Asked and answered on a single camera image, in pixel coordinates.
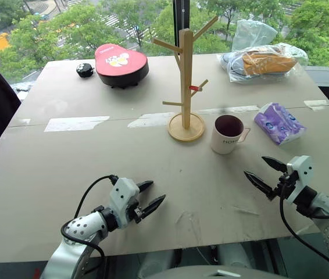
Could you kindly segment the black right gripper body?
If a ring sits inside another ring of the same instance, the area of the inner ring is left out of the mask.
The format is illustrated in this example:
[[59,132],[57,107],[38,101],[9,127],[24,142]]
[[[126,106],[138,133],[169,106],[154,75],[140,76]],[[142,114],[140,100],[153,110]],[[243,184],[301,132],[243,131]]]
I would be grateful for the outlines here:
[[284,199],[288,199],[290,194],[295,189],[296,181],[298,180],[298,172],[295,170],[291,174],[283,174],[278,179],[278,184],[273,189],[273,197],[283,196]]

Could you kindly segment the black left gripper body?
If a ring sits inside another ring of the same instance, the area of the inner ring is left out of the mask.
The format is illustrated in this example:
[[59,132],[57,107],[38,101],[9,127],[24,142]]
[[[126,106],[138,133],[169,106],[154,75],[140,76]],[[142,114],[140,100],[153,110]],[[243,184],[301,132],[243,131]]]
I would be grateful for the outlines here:
[[142,220],[142,210],[136,199],[128,206],[128,220],[134,220],[137,224]]

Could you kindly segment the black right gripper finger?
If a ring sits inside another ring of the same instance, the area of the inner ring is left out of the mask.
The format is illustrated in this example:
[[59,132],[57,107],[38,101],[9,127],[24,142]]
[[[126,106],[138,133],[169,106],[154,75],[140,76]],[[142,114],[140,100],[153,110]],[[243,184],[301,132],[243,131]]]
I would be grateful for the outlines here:
[[287,172],[287,165],[278,159],[269,156],[262,156],[262,159],[274,170],[280,171],[282,173]]
[[263,192],[269,200],[274,199],[274,192],[272,187],[268,186],[261,178],[251,173],[250,171],[244,171],[244,175],[252,183],[252,185]]

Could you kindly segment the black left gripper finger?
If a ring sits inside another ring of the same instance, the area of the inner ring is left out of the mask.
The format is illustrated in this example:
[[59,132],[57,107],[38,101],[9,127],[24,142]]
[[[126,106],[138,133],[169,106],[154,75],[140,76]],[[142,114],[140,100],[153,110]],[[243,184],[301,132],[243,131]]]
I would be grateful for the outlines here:
[[158,198],[155,198],[152,202],[149,203],[149,205],[142,210],[142,219],[148,217],[150,214],[152,214],[164,201],[166,195],[159,196]]
[[143,181],[141,183],[138,183],[137,187],[138,187],[140,192],[143,192],[146,189],[148,189],[152,184],[153,184],[152,180],[147,180],[147,181]]

